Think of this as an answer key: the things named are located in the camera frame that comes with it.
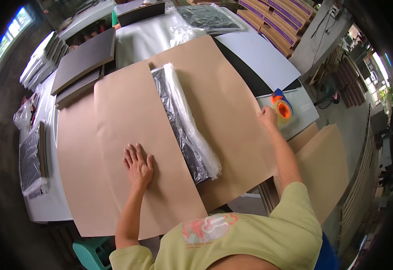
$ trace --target person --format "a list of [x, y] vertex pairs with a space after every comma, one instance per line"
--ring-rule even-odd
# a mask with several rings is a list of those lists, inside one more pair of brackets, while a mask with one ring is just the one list
[[[129, 1], [130, 0], [114, 0], [114, 4], [115, 5], [120, 5], [120, 4], [127, 3]], [[120, 23], [118, 22], [118, 19], [117, 19], [117, 14], [114, 12], [114, 9], [113, 9], [113, 12], [111, 14], [111, 24], [114, 27], [114, 29], [116, 29], [116, 30], [121, 28], [121, 25], [120, 25]]]
[[140, 246], [141, 202], [152, 180], [153, 159], [143, 159], [140, 144], [124, 150], [132, 188], [117, 224], [113, 270], [126, 269], [313, 269], [322, 245], [322, 230], [310, 204], [294, 153], [281, 135], [277, 114], [265, 106], [258, 113], [274, 145], [281, 179], [281, 199], [270, 217], [218, 213], [178, 224], [161, 239], [156, 261]]

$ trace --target white board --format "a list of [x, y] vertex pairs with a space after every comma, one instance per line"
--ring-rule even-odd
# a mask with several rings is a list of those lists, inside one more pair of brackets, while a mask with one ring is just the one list
[[273, 90], [285, 89], [301, 74], [270, 42], [256, 31], [216, 37], [242, 59]]

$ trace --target dark brown board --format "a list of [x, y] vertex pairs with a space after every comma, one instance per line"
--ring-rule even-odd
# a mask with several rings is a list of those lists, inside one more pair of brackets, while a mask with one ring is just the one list
[[115, 29], [110, 28], [66, 54], [57, 68], [51, 94], [66, 89], [90, 71], [113, 61]]

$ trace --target orange tape core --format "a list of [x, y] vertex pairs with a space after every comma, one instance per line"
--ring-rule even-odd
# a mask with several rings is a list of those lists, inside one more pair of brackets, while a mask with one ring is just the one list
[[289, 116], [291, 115], [289, 108], [283, 103], [278, 104], [278, 111], [283, 118], [289, 118]]

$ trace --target purple label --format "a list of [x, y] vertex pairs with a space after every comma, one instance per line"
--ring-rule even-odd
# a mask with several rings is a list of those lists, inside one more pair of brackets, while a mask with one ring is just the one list
[[242, 16], [240, 16], [240, 14], [237, 14], [237, 16], [239, 16], [242, 20], [244, 20], [246, 23], [248, 23], [250, 26], [252, 26], [253, 29], [258, 31], [258, 29], [255, 26], [253, 26], [250, 22], [248, 22], [247, 19], [244, 19]]
[[248, 10], [252, 11], [253, 13], [255, 13], [255, 15], [257, 15], [259, 18], [261, 19], [264, 18], [264, 14], [260, 13], [253, 7], [249, 6], [247, 3], [244, 3], [243, 1], [238, 1], [238, 3], [241, 4], [243, 7], [247, 8]]
[[305, 7], [303, 7], [300, 3], [298, 3], [296, 0], [289, 0], [291, 3], [295, 4], [299, 9], [304, 11], [307, 15], [312, 15], [312, 12], [307, 10]]
[[281, 17], [287, 24], [291, 25], [291, 27], [298, 31], [299, 28], [297, 27], [297, 25], [293, 24], [290, 20], [288, 20], [285, 16], [283, 16], [279, 11], [275, 10], [274, 13], [276, 13], [276, 15], [278, 15], [279, 17]]
[[273, 3], [270, 0], [267, 0], [267, 4], [269, 4], [270, 6], [274, 7], [275, 9], [277, 9], [280, 13], [282, 13], [283, 15], [285, 15], [285, 17], [287, 17], [288, 19], [290, 19], [293, 23], [295, 23], [297, 26], [299, 26], [300, 28], [303, 26], [303, 24], [301, 22], [299, 22], [296, 18], [294, 18], [290, 13], [288, 13], [288, 11], [286, 11], [285, 9], [281, 8], [280, 6], [278, 6], [277, 4]]
[[274, 22], [270, 21], [269, 18], [264, 17], [264, 22], [269, 24], [271, 27], [276, 29], [276, 31], [292, 46], [294, 41], [282, 30], [280, 29]]

